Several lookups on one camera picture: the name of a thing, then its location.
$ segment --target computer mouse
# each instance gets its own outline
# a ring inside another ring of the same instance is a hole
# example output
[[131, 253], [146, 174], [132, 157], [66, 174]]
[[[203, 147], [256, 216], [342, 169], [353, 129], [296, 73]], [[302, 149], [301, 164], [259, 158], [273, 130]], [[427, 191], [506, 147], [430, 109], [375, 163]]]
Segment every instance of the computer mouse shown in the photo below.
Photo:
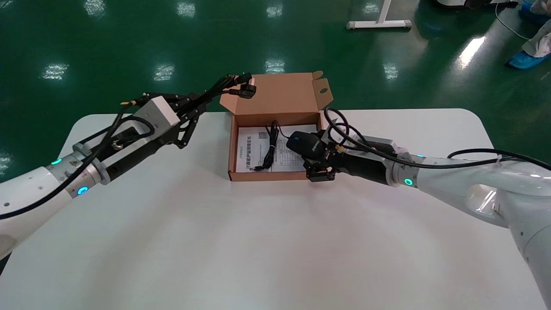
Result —
[[313, 133], [295, 131], [289, 137], [287, 148], [308, 159], [317, 160], [325, 155], [325, 144]]

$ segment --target glossy green floor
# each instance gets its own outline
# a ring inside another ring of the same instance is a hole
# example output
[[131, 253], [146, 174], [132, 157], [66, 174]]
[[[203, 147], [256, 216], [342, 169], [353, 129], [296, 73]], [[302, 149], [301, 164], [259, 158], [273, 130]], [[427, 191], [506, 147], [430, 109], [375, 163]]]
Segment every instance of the glossy green floor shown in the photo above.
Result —
[[[394, 0], [388, 19], [411, 30], [345, 29], [381, 3], [0, 0], [0, 181], [51, 162], [83, 116], [243, 71], [323, 70], [340, 109], [465, 108], [496, 148], [551, 162], [551, 61], [506, 67], [523, 40], [492, 9]], [[516, 9], [501, 17], [524, 36], [538, 29]]]

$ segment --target table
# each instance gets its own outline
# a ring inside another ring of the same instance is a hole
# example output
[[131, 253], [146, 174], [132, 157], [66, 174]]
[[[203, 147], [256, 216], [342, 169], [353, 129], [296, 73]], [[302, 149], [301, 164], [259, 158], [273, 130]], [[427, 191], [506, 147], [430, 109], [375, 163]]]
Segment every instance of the table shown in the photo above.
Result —
[[[491, 147], [462, 109], [347, 110], [365, 135], [426, 156]], [[90, 115], [71, 145], [110, 124]], [[12, 254], [1, 309], [545, 309], [509, 231], [413, 188], [232, 183], [230, 118], [206, 113], [60, 211]]]

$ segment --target paper sheet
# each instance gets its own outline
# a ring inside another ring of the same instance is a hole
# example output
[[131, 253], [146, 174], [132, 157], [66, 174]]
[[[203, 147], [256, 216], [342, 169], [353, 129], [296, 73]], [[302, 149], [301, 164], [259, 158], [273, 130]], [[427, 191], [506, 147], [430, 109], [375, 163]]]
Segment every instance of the paper sheet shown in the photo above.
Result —
[[[284, 135], [290, 136], [295, 131], [317, 132], [316, 125], [282, 126]], [[274, 163], [267, 172], [294, 172], [305, 171], [304, 161], [297, 153], [288, 149], [285, 138], [280, 132], [275, 147]], [[236, 172], [254, 172], [251, 168], [262, 165], [264, 156], [269, 149], [269, 137], [264, 127], [239, 128], [237, 138]]]

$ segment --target open cardboard box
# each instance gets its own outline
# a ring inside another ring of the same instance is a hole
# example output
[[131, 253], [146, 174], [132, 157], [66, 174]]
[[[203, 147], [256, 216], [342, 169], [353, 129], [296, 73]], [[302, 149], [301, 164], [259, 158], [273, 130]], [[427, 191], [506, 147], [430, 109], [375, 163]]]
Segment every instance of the open cardboard box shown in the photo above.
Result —
[[312, 73], [253, 75], [256, 94], [251, 99], [224, 94], [220, 104], [232, 114], [228, 174], [231, 181], [306, 180], [306, 172], [235, 172], [239, 127], [315, 124], [321, 129], [319, 111], [333, 101], [322, 71]]

